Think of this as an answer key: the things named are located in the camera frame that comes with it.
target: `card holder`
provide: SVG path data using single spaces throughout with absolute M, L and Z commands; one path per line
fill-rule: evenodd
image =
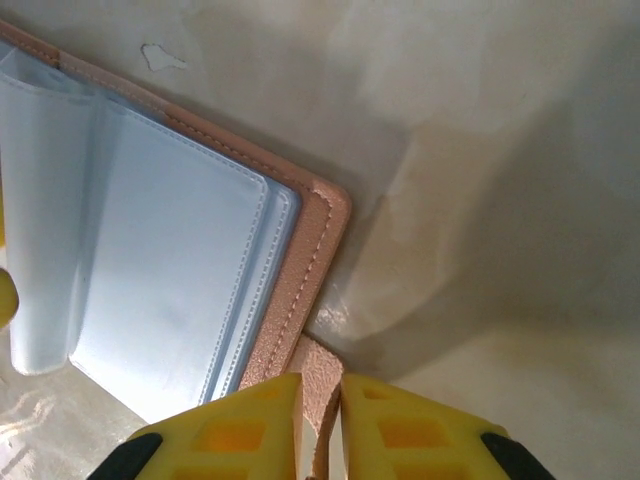
M 70 355 L 148 421 L 236 389 L 297 196 L 19 51 L 0 72 L 16 369 Z

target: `black rubber tip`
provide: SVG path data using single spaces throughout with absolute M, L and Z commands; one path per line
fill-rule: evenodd
M 135 480 L 162 443 L 159 433 L 147 433 L 116 447 L 87 480 Z
M 555 480 L 521 443 L 490 432 L 480 438 L 511 480 Z

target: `leather cover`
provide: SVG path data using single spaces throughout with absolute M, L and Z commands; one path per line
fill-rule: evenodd
M 2 20 L 0 39 L 64 73 L 116 92 L 167 127 L 299 195 L 298 219 L 241 385 L 249 386 L 282 373 L 344 232 L 350 214 L 347 194 L 317 175 Z M 305 413 L 314 427 L 320 428 L 324 406 L 339 381 L 342 366 L 330 352 L 304 335 L 300 345 L 292 367 L 304 373 Z

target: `white surface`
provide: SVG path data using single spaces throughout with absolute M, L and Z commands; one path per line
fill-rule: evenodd
M 503 424 L 559 479 L 640 478 L 636 0 L 46 4 L 2 11 L 352 193 L 310 327 L 352 367 Z M 84 420 L 20 437 L 14 478 L 74 478 L 53 425 Z

